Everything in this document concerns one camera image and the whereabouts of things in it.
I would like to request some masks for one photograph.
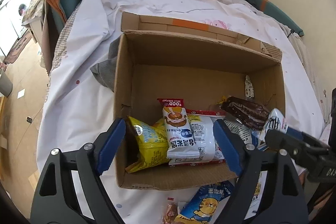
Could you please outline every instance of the trash can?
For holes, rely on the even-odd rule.
[[[3,68],[0,69],[0,92],[8,97],[13,89],[13,83],[8,79],[7,75],[3,71]]]

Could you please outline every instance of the tile floor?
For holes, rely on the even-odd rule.
[[[38,51],[39,45],[31,39],[18,59],[8,65],[6,74],[13,83],[13,90],[6,101],[2,123],[2,135],[8,142],[7,151],[1,148],[2,184],[26,218],[30,216],[34,195],[28,178],[37,170],[37,136],[48,83]],[[25,95],[17,98],[22,89]],[[33,119],[31,124],[26,121],[27,117]]]

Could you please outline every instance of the blue snack bag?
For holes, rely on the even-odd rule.
[[[230,196],[233,189],[228,180],[202,186],[174,221],[185,224],[210,222],[218,203]]]

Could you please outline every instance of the rug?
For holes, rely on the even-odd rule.
[[[30,31],[27,30],[19,41],[13,45],[3,62],[5,64],[13,64],[32,37]]]

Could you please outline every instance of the white bed sheet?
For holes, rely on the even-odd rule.
[[[114,94],[95,80],[89,68],[107,59],[110,43],[121,34],[122,11],[197,22],[221,20],[232,31],[280,48],[286,120],[296,129],[316,138],[321,136],[324,121],[314,91],[294,48],[274,20],[260,17],[242,4],[224,5],[215,0],[83,0],[67,40],[67,54],[50,76],[51,86],[38,137],[40,171],[53,148],[58,147],[63,152],[79,149],[93,142],[113,122]],[[82,211],[91,216],[79,177],[73,173]],[[197,188],[122,189],[116,184],[114,164],[104,172],[101,180],[113,204],[121,205],[117,210],[127,224],[157,224],[167,205],[167,197],[188,201],[197,191]]]

